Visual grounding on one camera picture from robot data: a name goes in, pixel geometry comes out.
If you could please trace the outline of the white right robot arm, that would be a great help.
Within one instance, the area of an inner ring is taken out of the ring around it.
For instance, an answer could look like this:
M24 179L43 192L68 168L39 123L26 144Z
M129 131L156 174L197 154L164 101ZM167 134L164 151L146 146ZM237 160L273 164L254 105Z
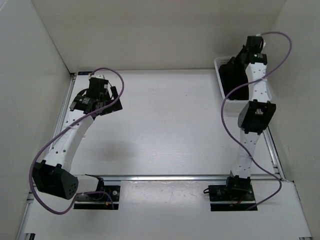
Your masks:
M250 84L249 101L237 120L240 146L236 166L226 180L224 193L230 200L243 199L251 188L252 157L261 133L269 125L276 105L271 103L266 75L267 55L261 46L243 46L234 62L241 64Z

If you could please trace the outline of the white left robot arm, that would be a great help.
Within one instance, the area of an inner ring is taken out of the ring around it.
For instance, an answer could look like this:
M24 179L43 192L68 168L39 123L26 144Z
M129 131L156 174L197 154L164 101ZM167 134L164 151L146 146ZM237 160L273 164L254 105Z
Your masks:
M101 91L98 91L99 98L94 98L93 92L92 89L86 88L76 95L70 105L63 126L68 131L54 141L51 150L41 162L34 164L31 178L38 191L66 200L70 200L76 194L79 180L70 171L73 158L86 131L97 116L123 109L121 102L118 100L101 113L90 115L69 127L77 119L111 104L118 97L117 88L112 86L107 89L106 84Z

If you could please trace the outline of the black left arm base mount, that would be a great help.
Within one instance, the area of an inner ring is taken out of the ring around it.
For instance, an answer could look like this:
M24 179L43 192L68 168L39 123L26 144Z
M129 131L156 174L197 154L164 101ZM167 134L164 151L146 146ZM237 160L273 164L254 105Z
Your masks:
M76 197L73 208L75 210L110 210L119 209L121 186L119 183L102 183L101 193L83 194Z

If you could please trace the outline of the black shorts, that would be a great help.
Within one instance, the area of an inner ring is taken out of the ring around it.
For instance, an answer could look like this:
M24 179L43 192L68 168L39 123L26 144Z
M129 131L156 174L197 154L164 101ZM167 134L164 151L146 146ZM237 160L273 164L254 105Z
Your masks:
M230 91L236 87L248 83L248 78L243 68L243 65L236 61L235 57L232 57L227 63L222 64L219 69L219 76L223 88L224 95L228 95ZM232 101L245 101L249 99L249 87L244 86L229 97Z

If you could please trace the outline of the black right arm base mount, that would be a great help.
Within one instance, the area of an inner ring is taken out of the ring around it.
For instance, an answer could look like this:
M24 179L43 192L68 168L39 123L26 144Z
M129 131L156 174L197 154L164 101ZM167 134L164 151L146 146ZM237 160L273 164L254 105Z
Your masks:
M203 190L209 196L211 212L257 211L253 188L246 193L230 193L226 185L209 185Z

